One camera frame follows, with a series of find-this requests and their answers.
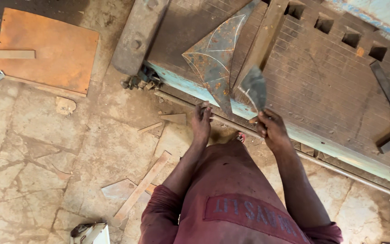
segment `red shirt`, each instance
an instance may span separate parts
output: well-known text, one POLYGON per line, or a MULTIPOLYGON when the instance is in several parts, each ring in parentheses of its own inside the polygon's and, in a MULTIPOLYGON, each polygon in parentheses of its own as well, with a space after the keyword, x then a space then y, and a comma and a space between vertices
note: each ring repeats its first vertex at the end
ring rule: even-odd
POLYGON ((167 187, 155 188, 142 214, 139 239, 140 244, 341 241, 334 222, 300 228, 237 140, 204 150, 183 202, 167 187))

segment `orange plate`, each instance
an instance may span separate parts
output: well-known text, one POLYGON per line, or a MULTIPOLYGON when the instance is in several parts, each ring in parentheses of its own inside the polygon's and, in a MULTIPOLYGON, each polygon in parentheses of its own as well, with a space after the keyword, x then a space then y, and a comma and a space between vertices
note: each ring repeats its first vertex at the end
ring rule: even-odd
POLYGON ((6 75, 87 94, 99 33, 5 8, 0 49, 35 50, 36 59, 0 59, 6 75))

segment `metal rod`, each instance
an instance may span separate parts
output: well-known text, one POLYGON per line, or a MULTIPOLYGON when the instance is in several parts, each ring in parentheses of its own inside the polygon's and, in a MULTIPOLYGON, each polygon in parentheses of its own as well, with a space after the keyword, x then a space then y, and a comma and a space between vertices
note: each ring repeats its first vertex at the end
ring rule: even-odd
MULTIPOLYGON (((172 96, 172 95, 170 95, 170 94, 168 94, 166 92, 163 92, 163 91, 160 91, 160 90, 156 90, 156 91, 154 91, 154 94, 156 94, 157 96, 163 97, 165 99, 168 99, 168 100, 170 100, 173 103, 177 103, 177 104, 180 104, 180 105, 183 105, 183 106, 187 106, 187 107, 192 108, 192 109, 195 108, 195 105, 193 105, 192 103, 188 103, 188 102, 186 102, 184 100, 181 100, 178 97, 172 96)), ((224 117, 221 117, 219 115, 215 114, 212 117, 212 119, 215 119, 215 120, 217 120, 217 121, 219 121, 219 122, 221 122, 221 123, 223 123, 225 125, 228 125, 228 126, 234 128, 236 130, 239 130, 239 131, 241 131, 241 132, 243 132, 243 133, 245 133, 247 135, 254 136, 254 137, 257 137, 257 138, 261 138, 261 136, 259 136, 256 131, 253 131, 253 130, 251 130, 249 128, 246 128, 246 127, 244 127, 242 125, 234 123, 234 122, 232 122, 232 121, 230 121, 228 119, 225 119, 224 117)), ((308 155, 308 154, 306 154, 304 152, 301 152, 299 150, 296 150, 296 152, 297 152, 297 155, 299 157, 301 157, 301 158, 309 160, 309 161, 311 161, 313 163, 316 163, 316 164, 318 164, 320 166, 323 166, 325 168, 331 169, 331 170, 333 170, 333 171, 335 171, 337 173, 340 173, 340 174, 345 175, 345 176, 347 176, 347 177, 349 177, 349 178, 351 178, 353 180, 356 180, 356 181, 359 181, 361 183, 364 183, 367 186, 374 187, 375 189, 383 191, 383 192, 385 192, 385 193, 390 195, 390 189, 385 187, 385 186, 379 185, 379 184, 374 183, 372 181, 369 181, 369 180, 367 180, 367 179, 365 179, 365 178, 363 178, 363 177, 361 177, 359 175, 356 175, 356 174, 353 174, 353 173, 351 173, 351 172, 349 172, 347 170, 341 169, 341 168, 339 168, 339 167, 337 167, 335 165, 332 165, 332 164, 329 164, 329 163, 327 163, 325 161, 322 161, 320 159, 314 158, 314 157, 312 157, 312 156, 310 156, 310 155, 308 155)))

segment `cracked concrete floor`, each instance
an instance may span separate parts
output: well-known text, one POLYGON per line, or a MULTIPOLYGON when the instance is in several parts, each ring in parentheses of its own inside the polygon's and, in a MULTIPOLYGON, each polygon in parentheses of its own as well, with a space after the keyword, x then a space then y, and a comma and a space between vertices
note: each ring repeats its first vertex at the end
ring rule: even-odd
MULTIPOLYGON (((79 1, 70 6, 35 1, 0 1, 13 7, 93 29, 100 41, 88 97, 73 99, 71 116, 55 112, 56 94, 9 80, 0 82, 0 243, 68 243, 77 224, 107 220, 113 243, 136 243, 138 202, 121 227, 112 216, 123 202, 105 198, 101 188, 129 178, 139 183, 163 150, 172 159, 154 179, 158 185, 175 167, 192 140, 190 126, 165 122, 139 135, 137 130, 160 122, 158 111, 187 113, 169 101, 158 103, 147 91, 123 90, 121 75, 108 66, 133 1, 79 1), (73 172, 60 180, 54 167, 73 172)), ((214 138, 234 132, 213 123, 214 138)), ((283 199, 275 159, 259 141, 248 138, 251 156, 283 199)), ((303 162, 311 184, 343 230, 344 242, 390 241, 389 196, 343 175, 303 162)))

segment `person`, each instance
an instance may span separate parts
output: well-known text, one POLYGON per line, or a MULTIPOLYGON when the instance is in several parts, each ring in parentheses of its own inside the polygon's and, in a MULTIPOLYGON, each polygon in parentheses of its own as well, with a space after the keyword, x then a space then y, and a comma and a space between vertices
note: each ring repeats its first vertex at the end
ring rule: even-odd
POLYGON ((257 132, 276 158, 287 208, 241 140, 206 147, 208 106, 196 106, 192 144, 155 188, 141 217, 139 243, 340 243, 341 230, 311 187, 282 118, 269 109, 259 112, 257 132))

